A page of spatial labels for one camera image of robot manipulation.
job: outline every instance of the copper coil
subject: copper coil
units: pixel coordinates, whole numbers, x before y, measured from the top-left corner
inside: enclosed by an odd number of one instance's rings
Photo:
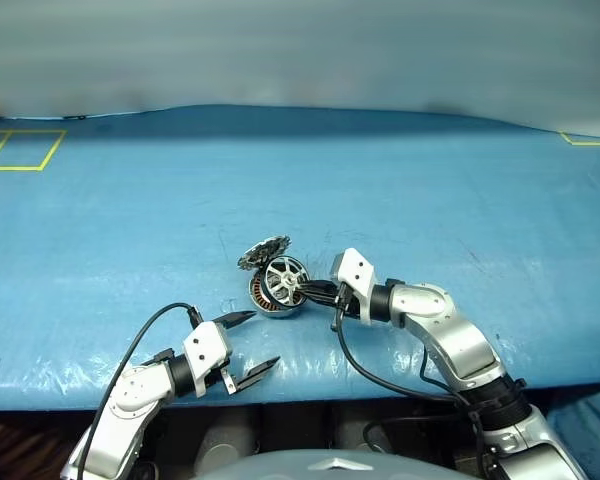
[[[262,308],[263,310],[267,310],[269,312],[277,312],[280,310],[276,305],[269,302],[263,295],[259,275],[253,277],[253,297],[255,298],[260,308]]]

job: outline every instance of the black cable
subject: black cable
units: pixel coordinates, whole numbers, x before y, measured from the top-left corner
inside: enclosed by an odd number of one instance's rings
[[[120,365],[118,365],[116,372],[113,374],[113,377],[111,377],[109,386],[107,387],[107,389],[104,392],[104,396],[102,397],[100,406],[98,407],[98,410],[96,411],[96,416],[93,418],[93,423],[91,424],[91,428],[89,429],[89,435],[87,435],[87,440],[84,443],[84,447],[82,448],[82,454],[80,455],[80,460],[78,462],[77,480],[83,480],[84,468],[87,463],[87,456],[89,455],[89,449],[91,448],[91,443],[93,442],[93,437],[96,433],[96,429],[98,428],[98,422],[100,422],[100,417],[102,417],[102,412],[104,412],[107,402],[109,401],[111,392],[113,391],[113,388],[116,386],[116,383],[118,382],[118,378],[120,378],[120,375],[122,374],[122,372],[124,370],[124,367],[129,362],[131,355],[133,355],[133,351],[136,349],[136,347],[140,343],[140,340],[142,340],[142,337],[144,336],[145,333],[147,333],[147,330],[149,330],[151,325],[153,325],[153,323],[158,318],[160,318],[162,315],[167,313],[169,310],[173,310],[174,308],[184,308],[186,310],[189,310],[192,307],[191,307],[191,305],[188,305],[188,304],[182,303],[182,302],[171,303],[171,304],[167,305],[166,307],[162,307],[160,310],[158,310],[156,313],[154,313],[151,316],[151,318],[149,318],[149,320],[147,320],[147,322],[144,324],[144,326],[140,329],[140,331],[136,335],[136,338],[134,338],[133,342],[131,342],[131,345],[129,345],[127,352],[122,357],[122,360],[120,361]]]
[[[454,391],[449,385],[446,383],[439,382],[438,380],[434,380],[433,378],[427,377],[425,375],[425,370],[427,369],[427,362],[429,361],[429,353],[427,352],[427,347],[423,347],[422,349],[422,363],[420,364],[420,378],[423,382],[430,383],[431,385],[435,385],[438,388],[441,388],[445,392],[449,392],[453,395],[462,405],[470,406],[469,401],[460,395],[458,392]]]
[[[336,316],[335,316],[335,324],[336,324],[335,327],[336,327],[336,333],[338,334],[338,342],[340,343],[340,348],[342,348],[342,353],[344,353],[345,358],[360,375],[365,377],[367,380],[370,380],[373,383],[380,385],[380,386],[382,386],[388,390],[391,390],[393,392],[400,393],[402,395],[410,396],[413,398],[418,398],[421,400],[429,400],[429,401],[435,401],[435,402],[454,402],[456,404],[456,406],[461,410],[462,413],[467,414],[469,412],[469,407],[471,407],[471,404],[469,403],[469,401],[466,398],[464,398],[458,392],[451,389],[451,387],[449,387],[448,385],[446,385],[442,382],[439,382],[437,380],[434,380],[433,378],[429,378],[425,375],[425,370],[427,368],[427,362],[429,359],[429,355],[427,353],[426,347],[424,348],[424,353],[422,355],[422,363],[420,364],[420,378],[424,382],[427,382],[431,385],[435,385],[435,386],[445,390],[446,392],[449,392],[451,395],[436,395],[436,394],[419,392],[417,390],[411,390],[409,388],[401,387],[394,383],[388,382],[387,380],[377,377],[373,373],[365,370],[362,367],[362,365],[360,365],[358,362],[356,362],[356,360],[353,358],[353,355],[351,355],[351,351],[349,351],[349,347],[347,347],[347,343],[344,339],[344,333],[342,331],[343,317],[344,317],[344,310],[337,308]],[[442,415],[431,416],[431,417],[429,417],[430,418],[429,421],[433,421],[434,417],[439,419],[440,417],[442,417]],[[413,419],[415,417],[399,417],[399,418],[405,418],[405,419],[412,418]],[[472,414],[469,414],[469,419],[471,420],[471,422],[473,423],[473,426],[476,429],[476,450],[477,450],[478,470],[480,472],[480,475],[482,475],[484,478],[488,479],[489,476],[487,475],[487,472],[485,471],[484,462],[483,462],[484,455],[485,455],[485,442],[484,442],[484,430],[482,428],[482,422],[480,421],[480,415],[478,414],[477,411],[473,411]],[[365,439],[365,442],[367,442],[367,438],[369,436],[369,430],[373,427],[374,427],[374,422],[371,422],[363,430],[363,438]]]
[[[454,397],[449,395],[436,395],[432,393],[424,393],[419,392],[417,390],[411,390],[410,388],[401,387],[396,385],[395,383],[388,382],[380,377],[377,377],[373,373],[365,370],[362,365],[356,362],[353,355],[349,351],[349,347],[347,347],[347,342],[344,339],[344,333],[342,331],[342,318],[344,317],[344,311],[342,309],[336,309],[336,333],[338,334],[338,341],[340,342],[340,348],[342,348],[342,353],[344,353],[345,358],[351,364],[351,366],[363,377],[367,380],[372,381],[376,385],[380,385],[392,392],[400,393],[402,395],[406,395],[413,398],[418,398],[420,400],[427,400],[430,402],[454,402]]]
[[[485,442],[484,442],[484,430],[482,428],[482,421],[480,420],[479,410],[469,411],[471,404],[469,401],[460,395],[458,392],[455,392],[449,387],[449,385],[439,382],[438,380],[434,380],[433,378],[427,377],[425,375],[425,370],[427,368],[427,362],[429,360],[429,354],[427,353],[427,348],[424,347],[424,352],[422,353],[422,363],[420,364],[420,378],[422,381],[430,383],[432,385],[436,385],[439,388],[451,393],[454,397],[458,399],[458,401],[462,405],[457,405],[461,411],[468,414],[469,420],[473,424],[476,429],[476,461],[478,462],[478,471],[483,478],[489,478],[487,472],[484,468],[484,455],[485,455]]]
[[[393,418],[385,418],[383,420],[374,420],[373,422],[369,422],[362,429],[362,438],[364,439],[364,443],[373,450],[374,452],[384,453],[383,450],[374,444],[369,438],[369,432],[376,427],[381,425],[388,425],[391,423],[402,423],[402,422],[451,422],[454,420],[460,420],[462,416],[460,413],[451,413],[447,415],[410,415],[406,417],[393,417]]]

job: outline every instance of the brushless motor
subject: brushless motor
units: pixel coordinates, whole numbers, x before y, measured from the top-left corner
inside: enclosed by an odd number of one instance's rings
[[[243,270],[256,270],[249,282],[249,296],[256,308],[270,317],[286,317],[306,300],[297,287],[310,280],[309,273],[298,260],[283,255],[290,244],[288,236],[267,238],[238,260]]]

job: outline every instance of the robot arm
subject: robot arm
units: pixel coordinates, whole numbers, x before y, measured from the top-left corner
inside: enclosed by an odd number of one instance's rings
[[[511,379],[482,332],[457,311],[447,291],[396,280],[378,285],[373,265],[353,248],[336,258],[332,277],[357,299],[362,323],[390,321],[423,342],[452,391],[478,413],[485,444],[497,459],[493,477],[587,478],[542,413],[527,402],[521,391],[524,384]]]
[[[163,405],[195,392],[205,395],[207,387],[222,380],[229,395],[259,381],[278,358],[268,360],[236,381],[228,372],[232,349],[226,328],[236,326],[255,312],[237,312],[214,321],[194,324],[185,339],[184,354],[174,356],[169,349],[140,366],[127,364],[118,379],[97,424],[89,448],[85,480],[122,480],[138,457],[144,430]],[[71,453],[61,478],[75,480],[90,429]]]

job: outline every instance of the gray wall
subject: gray wall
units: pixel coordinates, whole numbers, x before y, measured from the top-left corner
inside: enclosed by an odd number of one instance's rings
[[[600,0],[0,0],[0,115],[209,103],[600,136]]]

